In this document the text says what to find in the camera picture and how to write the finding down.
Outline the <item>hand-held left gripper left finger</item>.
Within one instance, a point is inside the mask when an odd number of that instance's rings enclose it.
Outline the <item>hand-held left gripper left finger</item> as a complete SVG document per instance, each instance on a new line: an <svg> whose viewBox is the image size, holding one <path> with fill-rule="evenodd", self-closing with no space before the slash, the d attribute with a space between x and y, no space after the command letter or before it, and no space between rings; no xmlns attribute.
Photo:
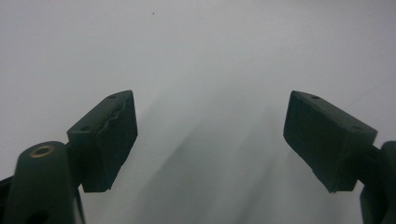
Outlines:
<svg viewBox="0 0 396 224"><path fill-rule="evenodd" d="M75 183L86 192L111 189L137 136L134 93L107 96L67 131Z"/></svg>

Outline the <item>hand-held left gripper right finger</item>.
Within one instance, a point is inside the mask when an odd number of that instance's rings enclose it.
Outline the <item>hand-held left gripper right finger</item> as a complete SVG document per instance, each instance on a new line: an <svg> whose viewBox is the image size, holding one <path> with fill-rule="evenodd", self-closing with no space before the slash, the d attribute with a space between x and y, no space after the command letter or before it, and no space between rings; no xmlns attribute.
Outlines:
<svg viewBox="0 0 396 224"><path fill-rule="evenodd" d="M351 191L356 160L373 146L377 130L326 100L292 91L283 136L329 192Z"/></svg>

